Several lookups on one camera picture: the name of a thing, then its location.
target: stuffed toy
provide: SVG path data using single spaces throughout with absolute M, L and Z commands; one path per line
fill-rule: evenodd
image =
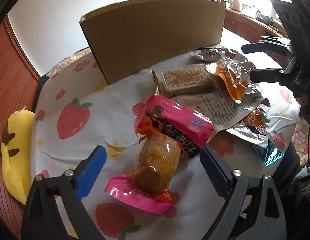
M 2 131 L 2 177 L 8 192 L 26 204 L 31 186 L 30 141 L 33 112 L 20 110 L 7 120 Z

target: teal wrapper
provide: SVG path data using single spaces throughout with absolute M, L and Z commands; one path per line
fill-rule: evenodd
M 280 152 L 270 140 L 268 140 L 267 148 L 256 144 L 251 144 L 251 147 L 268 167 L 284 156 L 284 153 Z

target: bottle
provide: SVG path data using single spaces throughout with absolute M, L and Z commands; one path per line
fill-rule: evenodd
M 232 4 L 233 4 L 233 7 L 232 9 L 235 10 L 235 11 L 241 11 L 240 7 L 241 7 L 241 4 L 239 2 L 239 0 L 232 0 Z

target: wooden cabinet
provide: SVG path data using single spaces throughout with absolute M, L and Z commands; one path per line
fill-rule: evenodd
M 226 9 L 225 12 L 224 28 L 241 36 L 250 43 L 258 42 L 261 36 L 282 37 L 267 25 L 230 9 Z
M 22 60 L 4 23 L 0 25 L 0 147 L 2 127 L 24 106 L 32 109 L 39 77 Z

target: snack wrapper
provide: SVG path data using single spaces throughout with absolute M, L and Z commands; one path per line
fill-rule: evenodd
M 198 49 L 196 51 L 189 52 L 192 56 L 203 61 L 225 61 L 232 60 L 237 50 L 224 48 L 222 45 Z
M 154 131 L 173 138 L 189 158 L 206 145 L 212 130 L 212 122 L 203 114 L 157 95 L 147 99 L 136 127 L 136 133 L 144 135 L 141 140 Z
M 268 141 L 268 146 L 266 148 L 262 148 L 256 144 L 252 144 L 251 147 L 267 167 L 271 166 L 273 163 L 284 156 L 284 153 L 276 148 L 276 146 L 270 140 Z
M 220 46 L 199 49 L 191 52 L 191 55 L 204 61 L 215 61 L 207 65 L 206 70 L 223 79 L 228 93 L 236 103 L 240 104 L 243 94 L 251 92 L 249 74 L 256 67 L 236 50 Z
M 156 94 L 166 98 L 226 90 L 223 80 L 206 71 L 203 64 L 163 69 L 159 74 L 153 70 L 152 75 L 157 86 Z
M 268 146 L 268 138 L 265 124 L 269 121 L 267 114 L 261 108 L 257 108 L 226 131 L 243 140 L 266 148 Z
M 168 185 L 181 152 L 180 143 L 152 132 L 139 155 L 138 169 L 110 179 L 105 192 L 130 206 L 163 214 L 172 206 Z
M 249 74 L 254 69 L 256 67 L 253 63 L 249 61 L 237 61 L 236 56 L 233 60 L 217 61 L 206 66 L 208 72 L 220 76 L 223 79 L 228 93 L 238 104 L 241 103 L 243 95 L 250 93 L 253 88 Z
M 263 98 L 257 88 L 253 88 L 251 93 L 244 94 L 240 104 L 237 104 L 227 92 L 183 95 L 171 100 L 204 114 L 212 121 L 214 130 L 208 141 L 219 131 L 226 130 L 240 122 L 261 103 L 270 106 L 268 99 Z

